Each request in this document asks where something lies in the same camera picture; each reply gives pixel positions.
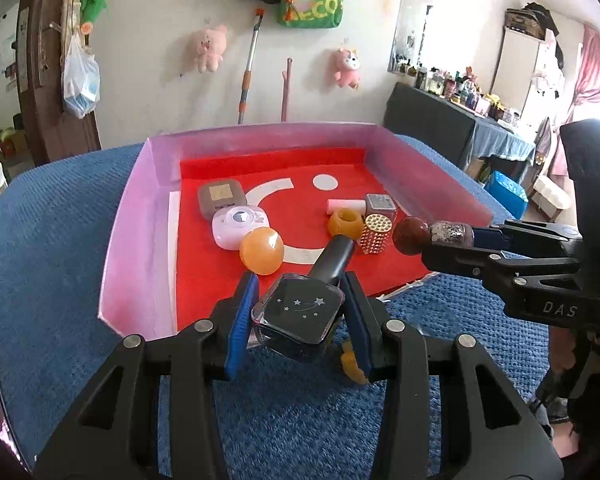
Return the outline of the red cap glitter bottle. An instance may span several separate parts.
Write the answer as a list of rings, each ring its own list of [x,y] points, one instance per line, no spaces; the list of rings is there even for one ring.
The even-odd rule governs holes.
[[[417,217],[409,216],[400,220],[393,228],[392,242],[403,255],[414,256],[431,244],[451,244],[472,247],[475,234],[466,223],[437,221],[431,224]]]

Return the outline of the lilac rounded case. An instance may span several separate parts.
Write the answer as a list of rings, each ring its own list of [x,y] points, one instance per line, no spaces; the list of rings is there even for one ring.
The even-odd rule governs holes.
[[[231,206],[217,211],[212,217],[211,229],[219,248],[234,252],[242,240],[255,229],[270,226],[268,215],[257,206]]]

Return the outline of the green plush on door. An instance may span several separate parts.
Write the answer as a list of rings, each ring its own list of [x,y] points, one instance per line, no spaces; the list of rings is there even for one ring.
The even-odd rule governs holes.
[[[81,0],[81,27],[80,31],[88,36],[102,10],[106,9],[107,0]]]

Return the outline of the gold studded cylinder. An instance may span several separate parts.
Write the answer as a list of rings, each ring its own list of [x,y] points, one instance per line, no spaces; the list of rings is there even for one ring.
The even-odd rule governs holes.
[[[365,255],[381,254],[393,228],[392,220],[384,214],[369,214],[364,219],[363,231],[358,246]]]

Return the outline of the brown door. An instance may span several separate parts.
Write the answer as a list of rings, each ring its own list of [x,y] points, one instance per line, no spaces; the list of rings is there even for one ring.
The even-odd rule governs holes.
[[[16,63],[20,110],[36,166],[100,149],[95,116],[64,110],[61,0],[20,0]]]

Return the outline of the green tote bag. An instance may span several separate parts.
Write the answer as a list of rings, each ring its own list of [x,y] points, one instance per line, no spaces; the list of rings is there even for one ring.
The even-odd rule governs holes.
[[[331,29],[342,21],[343,0],[280,0],[277,23],[287,28]]]

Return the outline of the white cabinet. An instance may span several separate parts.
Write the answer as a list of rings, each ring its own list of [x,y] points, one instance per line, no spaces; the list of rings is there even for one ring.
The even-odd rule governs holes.
[[[544,41],[504,28],[490,93],[498,96],[505,107],[524,114],[530,94],[535,92],[534,77],[545,51]]]

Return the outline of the black star perfume bottle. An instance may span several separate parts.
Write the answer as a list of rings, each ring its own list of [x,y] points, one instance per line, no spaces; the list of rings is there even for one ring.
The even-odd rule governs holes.
[[[344,303],[340,281],[355,242],[333,237],[309,273],[283,274],[251,310],[260,346],[299,362],[312,362],[325,351]]]

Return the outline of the pink nail polish bottle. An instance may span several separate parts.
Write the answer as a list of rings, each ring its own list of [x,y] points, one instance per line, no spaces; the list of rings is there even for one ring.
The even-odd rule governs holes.
[[[326,203],[326,214],[333,214],[340,209],[351,209],[362,217],[369,214],[382,214],[394,220],[398,215],[398,207],[388,194],[366,194],[360,200],[345,200],[344,198],[330,198]]]

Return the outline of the amber ring toy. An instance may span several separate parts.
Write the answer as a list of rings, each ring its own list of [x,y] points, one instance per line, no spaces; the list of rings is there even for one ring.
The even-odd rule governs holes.
[[[335,210],[327,223],[327,231],[331,237],[343,235],[351,240],[358,240],[364,230],[362,216],[350,208]]]

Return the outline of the dark side table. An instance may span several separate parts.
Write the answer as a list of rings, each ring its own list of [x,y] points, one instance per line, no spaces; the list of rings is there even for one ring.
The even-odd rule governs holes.
[[[489,118],[397,82],[386,103],[384,127],[410,136],[461,170],[473,158],[531,162],[535,146]]]

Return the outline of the pink stick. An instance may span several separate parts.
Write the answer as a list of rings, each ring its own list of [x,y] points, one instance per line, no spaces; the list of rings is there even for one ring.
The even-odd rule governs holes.
[[[280,121],[286,122],[288,120],[288,103],[290,95],[290,78],[292,70],[292,58],[287,58],[286,68],[283,70],[283,95],[282,95],[282,107],[280,108]]]

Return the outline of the orange ball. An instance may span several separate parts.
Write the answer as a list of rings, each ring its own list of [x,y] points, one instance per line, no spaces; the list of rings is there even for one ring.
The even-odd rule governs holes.
[[[242,264],[258,275],[275,273],[283,263],[284,252],[282,238],[274,229],[267,226],[248,233],[239,246]]]

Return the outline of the pink box with red base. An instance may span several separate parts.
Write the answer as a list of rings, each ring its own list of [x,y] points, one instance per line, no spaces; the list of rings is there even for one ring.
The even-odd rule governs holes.
[[[120,335],[171,336],[207,316],[244,273],[215,245],[198,188],[237,180],[285,245],[283,270],[306,272],[328,242],[329,200],[386,193],[402,214],[487,226],[496,211],[462,170],[415,140],[366,124],[227,127],[145,142],[107,250],[98,315]]]

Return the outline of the brown square case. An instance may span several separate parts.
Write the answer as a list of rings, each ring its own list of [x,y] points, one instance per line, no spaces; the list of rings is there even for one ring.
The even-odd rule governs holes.
[[[244,189],[235,179],[204,182],[197,190],[197,197],[202,218],[207,221],[223,208],[247,203]]]

